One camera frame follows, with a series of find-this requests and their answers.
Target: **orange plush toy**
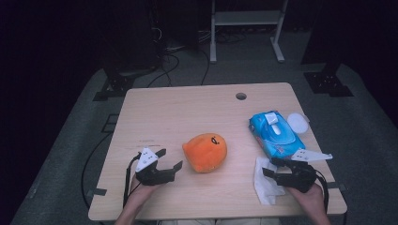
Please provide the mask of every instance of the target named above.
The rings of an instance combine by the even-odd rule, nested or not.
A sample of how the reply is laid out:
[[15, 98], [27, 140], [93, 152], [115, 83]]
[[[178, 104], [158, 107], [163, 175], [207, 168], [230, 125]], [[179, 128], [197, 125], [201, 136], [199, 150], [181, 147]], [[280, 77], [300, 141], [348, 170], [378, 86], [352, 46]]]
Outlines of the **orange plush toy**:
[[226, 158], [225, 139], [215, 133], [206, 133], [182, 144], [185, 157], [198, 173], [209, 173], [219, 168]]

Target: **electrical cord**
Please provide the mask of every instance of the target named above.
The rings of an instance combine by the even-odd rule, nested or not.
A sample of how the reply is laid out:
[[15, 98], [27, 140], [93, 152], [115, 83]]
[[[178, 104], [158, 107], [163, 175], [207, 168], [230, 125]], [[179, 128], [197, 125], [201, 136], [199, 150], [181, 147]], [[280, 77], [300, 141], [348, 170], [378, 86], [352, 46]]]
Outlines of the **electrical cord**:
[[205, 75], [203, 76], [202, 81], [200, 83], [201, 85], [203, 85], [203, 83], [205, 82], [205, 78], [207, 76], [207, 73], [208, 73], [208, 69], [210, 68], [210, 59], [208, 58], [207, 54], [203, 50], [201, 50], [201, 52], [205, 55], [206, 60], [207, 60], [206, 72], [205, 72]]
[[109, 132], [107, 133], [98, 143], [97, 145], [92, 149], [90, 155], [88, 156], [87, 160], [85, 161], [83, 170], [82, 170], [82, 176], [81, 176], [81, 184], [80, 184], [80, 188], [81, 188], [81, 192], [82, 192], [82, 197], [84, 200], [84, 204], [87, 207], [87, 209], [90, 208], [90, 205], [88, 204], [87, 198], [85, 197], [84, 194], [84, 173], [85, 173], [85, 169], [87, 168], [88, 162], [90, 161], [91, 157], [93, 156], [93, 154], [96, 152], [96, 150], [100, 147], [100, 145], [111, 135], [113, 134], [113, 132]]
[[178, 67], [178, 65], [179, 65], [179, 59], [178, 59], [176, 56], [172, 55], [172, 54], [166, 54], [166, 55], [175, 58], [175, 60], [176, 60], [176, 65], [173, 66], [170, 70], [164, 71], [161, 75], [159, 75], [158, 77], [156, 77], [155, 79], [153, 79], [146, 87], [149, 87], [153, 82], [155, 82], [158, 78], [160, 78], [160, 77], [162, 77], [162, 76], [164, 76], [164, 75], [167, 75], [167, 76], [168, 76], [168, 78], [169, 78], [169, 83], [171, 84], [171, 79], [170, 79], [168, 73], [171, 72], [171, 71], [173, 71], [174, 69], [176, 69], [176, 68]]

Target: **metal shelf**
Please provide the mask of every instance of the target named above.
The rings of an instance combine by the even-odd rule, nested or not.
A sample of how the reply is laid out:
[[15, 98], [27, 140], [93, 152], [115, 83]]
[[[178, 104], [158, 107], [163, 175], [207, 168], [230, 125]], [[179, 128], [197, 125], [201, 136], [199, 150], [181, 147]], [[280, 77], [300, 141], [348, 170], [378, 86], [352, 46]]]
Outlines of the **metal shelf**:
[[281, 12], [273, 11], [228, 11], [215, 13], [215, 25], [265, 25], [278, 24]]

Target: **hand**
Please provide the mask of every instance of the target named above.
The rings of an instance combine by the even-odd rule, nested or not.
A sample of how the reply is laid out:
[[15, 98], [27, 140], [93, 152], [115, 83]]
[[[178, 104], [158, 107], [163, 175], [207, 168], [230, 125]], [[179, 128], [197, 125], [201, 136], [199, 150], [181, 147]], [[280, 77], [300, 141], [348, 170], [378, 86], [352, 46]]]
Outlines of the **hand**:
[[306, 192], [302, 193], [292, 187], [285, 187], [298, 201], [307, 216], [317, 225], [330, 225], [330, 221], [325, 212], [324, 197], [322, 188], [313, 184]]
[[161, 186], [163, 185], [142, 185], [134, 175], [130, 183], [130, 196], [115, 224], [134, 224], [134, 219], [143, 208], [144, 203], [150, 198], [152, 193]]

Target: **white paper towel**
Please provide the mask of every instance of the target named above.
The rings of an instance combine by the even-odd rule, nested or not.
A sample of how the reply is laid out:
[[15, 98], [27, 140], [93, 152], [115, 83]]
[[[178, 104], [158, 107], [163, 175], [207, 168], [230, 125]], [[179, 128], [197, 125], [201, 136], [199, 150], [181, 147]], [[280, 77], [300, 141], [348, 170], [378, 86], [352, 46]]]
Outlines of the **white paper towel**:
[[277, 195], [284, 195], [284, 189], [272, 178], [263, 175], [263, 167], [276, 172], [277, 167], [267, 157], [255, 160], [254, 188], [261, 204], [275, 204]]

